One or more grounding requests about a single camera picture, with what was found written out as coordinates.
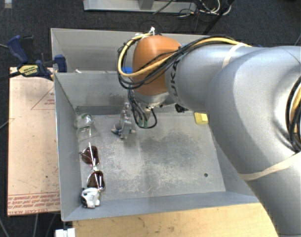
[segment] small metal part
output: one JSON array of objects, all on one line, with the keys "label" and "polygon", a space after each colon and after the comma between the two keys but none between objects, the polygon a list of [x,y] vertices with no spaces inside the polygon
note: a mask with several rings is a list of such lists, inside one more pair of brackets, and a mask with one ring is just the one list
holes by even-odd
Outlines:
[{"label": "small metal part", "polygon": [[129,103],[124,104],[120,114],[120,120],[114,125],[111,131],[119,135],[121,139],[126,139],[130,133],[134,132],[132,130],[132,112]]}]

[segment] black cable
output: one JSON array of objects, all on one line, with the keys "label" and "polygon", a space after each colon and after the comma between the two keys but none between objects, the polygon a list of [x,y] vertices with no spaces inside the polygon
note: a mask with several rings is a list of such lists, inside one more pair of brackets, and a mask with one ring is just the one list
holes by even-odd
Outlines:
[{"label": "black cable", "polygon": [[294,94],[297,90],[297,88],[299,87],[299,85],[301,84],[301,75],[300,77],[297,79],[297,81],[294,83],[291,92],[289,94],[288,97],[288,101],[287,101],[287,107],[286,107],[286,111],[285,111],[285,121],[286,121],[286,126],[287,128],[290,126],[290,108],[291,108],[291,103],[292,100],[294,98]]},{"label": "black cable", "polygon": [[154,127],[157,125],[157,121],[158,121],[158,120],[157,120],[157,117],[156,117],[156,115],[155,115],[155,112],[154,112],[153,108],[151,108],[151,113],[152,113],[152,115],[153,115],[153,117],[154,117],[154,119],[155,119],[154,124],[153,124],[152,126],[143,127],[143,126],[139,126],[139,123],[137,122],[136,117],[135,117],[135,115],[134,115],[134,111],[133,111],[134,121],[135,121],[136,125],[137,125],[139,128],[141,128],[141,129],[151,129],[151,128],[154,128]]},{"label": "black cable", "polygon": [[163,6],[162,8],[160,8],[158,11],[154,12],[153,14],[157,14],[157,13],[161,12],[162,10],[167,8],[167,6],[170,5],[172,2],[173,2],[173,0],[170,0],[165,6]]},{"label": "black cable", "polygon": [[[176,59],[178,59],[180,56],[187,54],[199,47],[202,47],[204,45],[208,45],[208,44],[213,44],[213,43],[223,43],[222,41],[213,41],[213,42],[209,42],[209,43],[203,43],[203,44],[199,44],[194,46],[194,44],[200,42],[201,40],[205,40],[205,39],[211,39],[211,38],[217,38],[218,36],[207,36],[207,37],[202,37],[200,39],[197,39],[185,46],[183,46],[182,48],[180,48],[177,52],[175,52],[171,57],[169,57],[165,62],[163,62],[163,64],[161,64],[159,67],[157,67],[155,70],[151,71],[143,80],[140,81],[136,81],[136,82],[129,82],[129,81],[125,81],[124,79],[122,79],[119,76],[119,81],[122,87],[126,88],[126,89],[130,89],[130,87],[127,87],[125,85],[123,85],[123,83],[126,83],[128,85],[135,85],[133,86],[131,89],[136,89],[141,87],[143,84],[146,83],[146,81],[148,81],[149,79],[153,78],[155,75],[157,75],[158,73],[160,73],[164,68],[168,68],[169,66],[172,65],[172,63],[174,63],[176,61]],[[224,36],[219,36],[221,38],[227,38],[229,40],[233,40],[232,38],[229,37],[224,37]]]},{"label": "black cable", "polygon": [[21,74],[20,74],[20,72],[17,71],[17,72],[14,72],[12,74],[8,74],[6,76],[0,77],[0,81],[8,80],[10,78],[13,78],[13,77],[16,77],[16,76],[19,76],[19,75],[21,75]]},{"label": "black cable", "polygon": [[218,22],[218,20],[223,16],[223,14],[226,12],[226,7],[227,6],[231,6],[231,4],[234,2],[235,0],[228,0],[225,1],[226,5],[221,7],[221,11],[220,13],[216,16],[216,18],[214,18],[212,20],[212,22],[207,26],[207,28],[205,29],[205,31],[202,33],[203,35],[207,35],[210,30],[213,28],[213,26]]},{"label": "black cable", "polygon": [[296,127],[299,119],[301,119],[301,101],[300,101],[299,106],[296,109],[294,118],[293,118],[293,120],[290,124],[290,128],[289,128],[290,142],[293,145],[293,147],[295,148],[296,153],[301,151],[301,142],[299,141],[299,138],[297,138],[295,136],[295,133],[294,133],[295,127]]}]

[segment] white strap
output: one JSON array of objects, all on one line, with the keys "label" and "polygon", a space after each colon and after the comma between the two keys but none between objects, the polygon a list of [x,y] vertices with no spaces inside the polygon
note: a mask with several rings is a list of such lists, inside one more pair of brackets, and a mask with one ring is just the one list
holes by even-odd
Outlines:
[{"label": "white strap", "polygon": [[231,57],[233,56],[233,53],[234,53],[238,48],[240,48],[241,46],[248,46],[248,45],[246,45],[246,44],[244,44],[244,43],[239,43],[239,44],[233,46],[233,47],[228,51],[227,56],[224,58],[222,68],[229,64],[229,61],[230,61]]},{"label": "white strap", "polygon": [[256,172],[256,173],[252,173],[252,174],[239,174],[239,175],[244,181],[256,180],[258,178],[267,176],[274,172],[278,172],[280,170],[287,169],[288,167],[292,166],[294,163],[296,165],[300,165],[300,162],[301,162],[300,159],[301,159],[301,151],[299,153],[294,154],[291,157],[285,159],[282,162],[279,162],[269,168],[266,168],[265,170],[263,170],[261,172]]}]

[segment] sunglasses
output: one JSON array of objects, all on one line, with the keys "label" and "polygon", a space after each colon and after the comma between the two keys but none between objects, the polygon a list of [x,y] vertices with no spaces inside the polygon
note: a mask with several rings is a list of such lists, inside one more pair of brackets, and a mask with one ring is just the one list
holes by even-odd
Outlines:
[{"label": "sunglasses", "polygon": [[87,147],[83,152],[79,152],[81,159],[84,163],[92,165],[93,172],[87,178],[87,187],[96,188],[98,190],[103,190],[105,188],[105,181],[103,179],[103,173],[97,170],[97,165],[99,164],[98,149],[96,146]]}]

